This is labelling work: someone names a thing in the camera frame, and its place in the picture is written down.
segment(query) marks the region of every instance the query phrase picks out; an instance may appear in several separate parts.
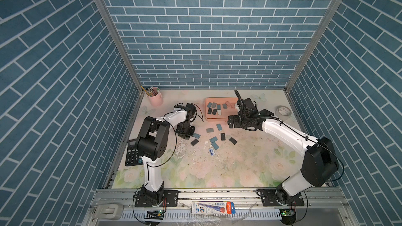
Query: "pencil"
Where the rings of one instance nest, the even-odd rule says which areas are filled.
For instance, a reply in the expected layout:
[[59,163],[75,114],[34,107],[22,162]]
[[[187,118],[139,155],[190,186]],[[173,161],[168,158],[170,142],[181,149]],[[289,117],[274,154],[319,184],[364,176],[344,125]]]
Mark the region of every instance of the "pencil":
[[148,94],[147,90],[145,90],[145,88],[143,88],[142,86],[140,86],[140,87],[145,91],[145,93],[146,93],[148,96],[150,96],[150,95]]
[[158,94],[157,91],[155,91],[155,90],[153,89],[153,87],[152,87],[151,89],[152,89],[153,94],[156,96],[156,95]]

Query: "calculator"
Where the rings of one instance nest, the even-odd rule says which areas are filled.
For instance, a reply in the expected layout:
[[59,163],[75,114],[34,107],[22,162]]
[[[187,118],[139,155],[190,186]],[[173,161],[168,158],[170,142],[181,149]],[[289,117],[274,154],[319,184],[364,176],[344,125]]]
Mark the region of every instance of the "calculator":
[[127,141],[127,152],[126,152],[126,166],[136,166],[142,165],[142,159],[140,158],[141,152],[134,148],[135,141],[137,139],[132,139]]

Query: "pink tray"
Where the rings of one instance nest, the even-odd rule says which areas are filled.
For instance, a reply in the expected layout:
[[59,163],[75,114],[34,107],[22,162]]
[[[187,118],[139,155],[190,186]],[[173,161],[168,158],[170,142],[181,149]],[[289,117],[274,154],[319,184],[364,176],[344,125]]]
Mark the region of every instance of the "pink tray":
[[[213,122],[221,122],[221,121],[227,121],[229,115],[236,115],[237,114],[237,109],[235,108],[236,102],[238,98],[237,97],[210,97],[205,99],[205,118],[207,121]],[[229,102],[231,105],[228,105],[227,109],[224,109],[223,105],[225,102]],[[208,114],[208,103],[216,103],[221,105],[221,112],[222,115],[213,115],[213,114]]]

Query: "black cable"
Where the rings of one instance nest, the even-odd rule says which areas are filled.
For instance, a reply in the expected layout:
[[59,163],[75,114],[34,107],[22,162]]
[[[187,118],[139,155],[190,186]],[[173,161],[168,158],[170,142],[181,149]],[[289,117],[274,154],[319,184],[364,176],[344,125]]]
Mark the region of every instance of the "black cable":
[[[196,116],[198,116],[199,118],[201,118],[201,116],[199,116],[198,114],[196,114]],[[204,119],[203,119],[203,118],[201,118],[201,120],[202,120],[202,122],[204,122]]]
[[307,215],[307,209],[308,209],[308,198],[307,198],[307,195],[305,194],[305,191],[304,191],[304,195],[305,195],[305,201],[306,201],[306,203],[307,203],[307,206],[306,206],[306,208],[305,208],[305,213],[304,213],[304,216],[300,219],[300,220],[296,220],[294,223],[297,223],[297,222],[300,222],[301,220],[303,220],[304,218],[305,218],[305,216]]
[[176,151],[176,148],[177,148],[177,134],[176,134],[176,131],[174,131],[174,127],[173,127],[173,126],[172,126],[172,129],[173,129],[173,132],[174,132],[174,136],[175,136],[175,138],[176,138],[176,144],[175,144],[175,146],[174,146],[174,150],[173,150],[172,155],[168,158],[167,161],[165,161],[164,163],[162,163],[162,164],[160,164],[160,165],[158,165],[158,166],[149,166],[148,163],[147,163],[147,165],[148,165],[149,167],[151,167],[151,168],[160,167],[160,166],[164,165],[165,163],[167,163],[167,162],[173,157],[174,152]]
[[335,180],[328,180],[328,181],[337,181],[337,180],[339,180],[339,179],[342,178],[343,174],[345,173],[345,166],[344,166],[343,162],[337,157],[337,155],[336,155],[334,152],[332,152],[332,151],[329,150],[328,148],[324,147],[323,145],[320,145],[319,143],[317,143],[317,142],[315,142],[315,141],[309,139],[308,136],[304,137],[303,135],[299,134],[298,132],[296,132],[294,129],[292,129],[291,127],[289,127],[289,126],[286,125],[285,123],[282,122],[282,124],[284,124],[287,128],[289,128],[290,130],[292,130],[294,133],[297,133],[297,134],[300,135],[301,137],[305,138],[306,140],[309,140],[309,141],[311,141],[311,142],[314,142],[314,143],[316,143],[317,145],[319,145],[319,146],[325,148],[329,153],[332,153],[332,154],[338,159],[338,161],[340,162],[340,164],[342,165],[342,173],[341,173],[340,176],[339,176],[338,178],[336,178]]
[[201,120],[202,120],[202,122],[204,122],[204,115],[202,114],[202,111],[201,111],[201,108],[199,107],[199,106],[197,106],[196,104],[194,104],[194,103],[191,103],[191,102],[188,102],[188,104],[193,104],[194,106],[196,106],[198,109],[200,109],[200,113],[201,113],[201,116],[202,116],[202,118],[201,118]]
[[138,189],[134,192],[134,195],[133,195],[133,206],[131,207],[131,208],[133,209],[133,215],[134,215],[134,217],[137,219],[138,222],[140,222],[140,223],[142,223],[142,224],[145,224],[145,225],[147,225],[147,226],[150,226],[151,223],[149,223],[149,225],[148,225],[148,224],[144,223],[143,221],[138,220],[137,216],[136,216],[135,213],[134,213],[134,199],[138,199],[138,196],[137,196]]

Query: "tape roll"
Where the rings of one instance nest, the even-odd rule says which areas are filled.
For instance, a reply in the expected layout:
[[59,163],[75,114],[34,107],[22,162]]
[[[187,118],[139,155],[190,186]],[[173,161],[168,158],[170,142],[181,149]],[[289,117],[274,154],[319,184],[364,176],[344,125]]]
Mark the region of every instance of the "tape roll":
[[278,106],[275,115],[281,120],[287,120],[292,115],[292,110],[285,106]]

